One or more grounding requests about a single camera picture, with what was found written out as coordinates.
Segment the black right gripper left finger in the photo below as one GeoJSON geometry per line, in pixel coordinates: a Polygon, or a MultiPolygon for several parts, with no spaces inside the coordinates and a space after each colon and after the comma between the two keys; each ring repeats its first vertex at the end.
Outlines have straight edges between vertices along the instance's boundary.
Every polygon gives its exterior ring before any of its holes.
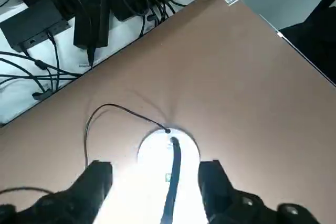
{"type": "Polygon", "coordinates": [[[1,194],[37,191],[44,195],[22,211],[13,204],[1,204],[1,223],[93,223],[112,185],[112,164],[95,160],[63,191],[28,186],[3,189],[1,194]]]}

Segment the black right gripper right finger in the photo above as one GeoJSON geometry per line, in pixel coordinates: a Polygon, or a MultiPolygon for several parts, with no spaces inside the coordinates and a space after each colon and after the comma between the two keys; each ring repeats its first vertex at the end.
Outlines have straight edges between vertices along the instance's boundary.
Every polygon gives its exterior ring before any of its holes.
{"type": "Polygon", "coordinates": [[[235,189],[218,160],[200,162],[198,186],[208,223],[318,223],[301,205],[272,210],[259,196],[235,189]]]}

